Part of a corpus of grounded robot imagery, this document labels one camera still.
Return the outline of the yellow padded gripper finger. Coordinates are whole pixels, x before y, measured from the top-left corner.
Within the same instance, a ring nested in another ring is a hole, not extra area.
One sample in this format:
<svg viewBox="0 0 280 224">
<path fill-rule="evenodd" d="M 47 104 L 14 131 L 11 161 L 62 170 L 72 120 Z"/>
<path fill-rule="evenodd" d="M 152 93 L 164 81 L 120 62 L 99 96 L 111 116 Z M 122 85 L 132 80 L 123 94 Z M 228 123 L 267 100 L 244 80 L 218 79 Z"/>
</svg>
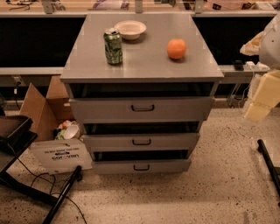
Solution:
<svg viewBox="0 0 280 224">
<path fill-rule="evenodd" d="M 250 83 L 244 117 L 260 122 L 280 102 L 280 71 L 272 70 L 264 75 L 256 74 Z"/>
</svg>

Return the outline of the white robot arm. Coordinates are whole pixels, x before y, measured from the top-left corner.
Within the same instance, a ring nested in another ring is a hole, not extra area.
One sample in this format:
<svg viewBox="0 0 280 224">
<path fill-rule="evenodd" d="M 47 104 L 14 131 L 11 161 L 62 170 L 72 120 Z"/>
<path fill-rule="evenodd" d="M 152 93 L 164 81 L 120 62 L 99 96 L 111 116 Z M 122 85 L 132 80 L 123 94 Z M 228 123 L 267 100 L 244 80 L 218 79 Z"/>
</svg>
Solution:
<svg viewBox="0 0 280 224">
<path fill-rule="evenodd" d="M 280 102 L 280 13 L 243 45 L 240 53 L 258 55 L 259 61 L 269 68 L 258 81 L 252 81 L 253 95 L 244 115 L 250 121 L 259 122 Z"/>
</svg>

